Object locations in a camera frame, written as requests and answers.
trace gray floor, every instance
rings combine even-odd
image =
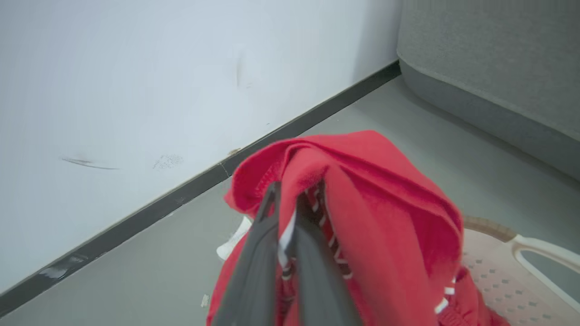
[[[374,129],[464,211],[580,252],[580,186],[414,96],[397,78],[307,135]],[[107,253],[0,320],[0,326],[203,325],[221,262],[215,249],[241,216],[223,202],[229,181]],[[580,294],[580,282],[542,266]]]

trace gray fabric upholstery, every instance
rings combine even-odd
[[[405,83],[419,97],[580,180],[580,142],[521,114],[421,74],[400,60]]]
[[[580,180],[580,2],[405,0],[419,96]]]

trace wall stain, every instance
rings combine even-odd
[[[86,166],[87,168],[95,168],[95,169],[101,169],[101,170],[119,170],[118,168],[106,168],[104,166],[93,165],[93,161],[76,160],[75,158],[70,158],[70,157],[61,157],[60,159],[65,161],[65,162]]]
[[[162,155],[160,156],[155,164],[153,164],[153,169],[155,170],[164,170],[164,169],[171,169],[176,165],[183,163],[183,157],[172,154],[172,155]]]

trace white wall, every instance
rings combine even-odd
[[[395,61],[400,2],[0,2],[0,292]]]

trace red jacket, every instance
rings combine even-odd
[[[279,245],[284,246],[285,231],[291,233],[296,197],[307,191],[313,208],[330,221],[320,225],[366,325],[492,325],[495,317],[500,323],[493,325],[504,323],[482,307],[464,270],[461,282],[454,284],[462,257],[459,211],[380,134],[363,131],[274,143],[240,165],[226,201],[254,217],[268,185],[276,180],[282,184]],[[208,325],[244,240],[222,268]],[[292,264],[279,259],[283,267]],[[293,286],[292,280],[285,284],[280,279],[279,295],[292,295]],[[291,302],[280,308],[278,323],[298,324],[296,307]]]

